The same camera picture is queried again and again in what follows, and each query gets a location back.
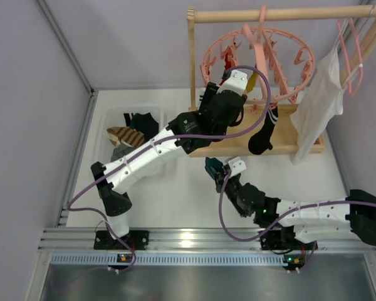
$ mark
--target laundry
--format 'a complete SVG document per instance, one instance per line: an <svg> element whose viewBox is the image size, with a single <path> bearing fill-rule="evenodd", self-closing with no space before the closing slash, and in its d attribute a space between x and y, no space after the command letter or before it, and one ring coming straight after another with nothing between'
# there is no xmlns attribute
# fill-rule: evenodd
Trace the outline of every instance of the laundry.
<svg viewBox="0 0 376 301"><path fill-rule="evenodd" d="M248 149L254 155L260 155L266 150L273 149L270 143L271 135L278 120L278 107L268 110L264 118L264 124L259 132L254 134L249 142Z"/></svg>
<svg viewBox="0 0 376 301"><path fill-rule="evenodd" d="M134 114L130 128L143 133L145 141L149 141L159 133L159 124L153 119L152 114Z"/></svg>
<svg viewBox="0 0 376 301"><path fill-rule="evenodd" d="M130 127L110 127L106 130L106 134L114 146L124 143L133 148L138 148L145 142L143 133Z"/></svg>
<svg viewBox="0 0 376 301"><path fill-rule="evenodd" d="M125 155L128 155L130 152L134 150L133 147L128 146L127 144L121 143L120 145L116 146L113 150L112 154L112 162L121 159Z"/></svg>
<svg viewBox="0 0 376 301"><path fill-rule="evenodd" d="M340 84L340 66L334 48L317 64L317 73L296 111L290 115L298 132L300 147L292 159L299 164L305 159L317 138L334 115L343 113L344 90Z"/></svg>

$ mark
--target wooden drying rack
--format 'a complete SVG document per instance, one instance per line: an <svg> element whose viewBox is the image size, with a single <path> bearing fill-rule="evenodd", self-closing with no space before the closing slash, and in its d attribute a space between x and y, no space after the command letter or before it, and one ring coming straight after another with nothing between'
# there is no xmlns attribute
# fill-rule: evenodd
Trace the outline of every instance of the wooden drying rack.
<svg viewBox="0 0 376 301"><path fill-rule="evenodd" d="M195 24L198 23L226 23L226 22L251 22L259 21L260 10L246 11L195 11L189 8L187 13L188 38L189 38L189 72L191 79L191 107L196 110L196 79L195 79ZM359 6L333 6L325 8L291 8L291 9L268 9L265 21L289 21L289 20L311 20L311 19L342 19L342 18L376 18L376 5ZM376 19L360 42L363 62L370 56L376 47ZM350 59L351 69L359 65L358 57L353 55ZM347 71L340 73L340 81L347 79ZM264 152L268 154L290 154L298 150L296 140L298 133L293 127L289 114L296 110L297 105L280 105L279 121L274 129L271 143L273 150ZM251 115L248 110L244 114L244 120L240 126L229 128L227 133L233 134L247 129L254 124L258 115ZM225 139L222 142L212 143L209 147L198 149L191 154L193 157L205 156L246 156L248 151L248 140L258 130L254 129L250 134L234 139ZM317 153L325 148L324 141L320 137L313 146L311 152Z"/></svg>

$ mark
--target black sock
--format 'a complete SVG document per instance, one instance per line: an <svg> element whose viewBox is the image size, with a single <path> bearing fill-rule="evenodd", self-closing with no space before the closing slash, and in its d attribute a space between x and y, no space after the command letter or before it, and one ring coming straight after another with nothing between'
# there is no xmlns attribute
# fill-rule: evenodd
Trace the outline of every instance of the black sock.
<svg viewBox="0 0 376 301"><path fill-rule="evenodd" d="M270 138L273 134L274 126L276 125L277 120L277 107L272 110L269 109L266 117L264 118L262 129L254 134L248 142L248 149L252 154L260 155L266 149L271 150L273 148L273 145L270 143Z"/></svg>

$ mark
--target yellow object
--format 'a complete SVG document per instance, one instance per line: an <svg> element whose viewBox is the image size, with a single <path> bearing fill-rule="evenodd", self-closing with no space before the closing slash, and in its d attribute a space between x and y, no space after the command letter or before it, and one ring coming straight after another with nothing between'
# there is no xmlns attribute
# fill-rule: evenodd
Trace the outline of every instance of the yellow object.
<svg viewBox="0 0 376 301"><path fill-rule="evenodd" d="M256 72L252 73L251 77L246 84L246 93L249 94L252 92L253 88L255 87L256 80L258 79L258 74Z"/></svg>

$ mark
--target wooden shelf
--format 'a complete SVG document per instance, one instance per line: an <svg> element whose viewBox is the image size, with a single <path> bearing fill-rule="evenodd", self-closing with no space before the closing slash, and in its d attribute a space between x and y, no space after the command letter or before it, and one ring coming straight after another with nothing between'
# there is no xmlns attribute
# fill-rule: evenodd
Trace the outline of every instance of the wooden shelf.
<svg viewBox="0 0 376 301"><path fill-rule="evenodd" d="M279 105L279 119L271 136L272 150L267 150L262 155L292 154L298 150L296 140L298 133L291 123L290 115L295 112L298 105ZM263 106L258 106L258 112L253 114L251 107L245 107L244 119L237 127L230 127L228 134L241 132L255 123L264 110ZM197 149L190 154L191 157L231 157L231 156L253 156L248 150L249 138L263 126L263 122L252 132L233 139L224 139L220 142L212 143L209 147ZM310 151L311 154L321 153L325 149L325 142L320 136Z"/></svg>

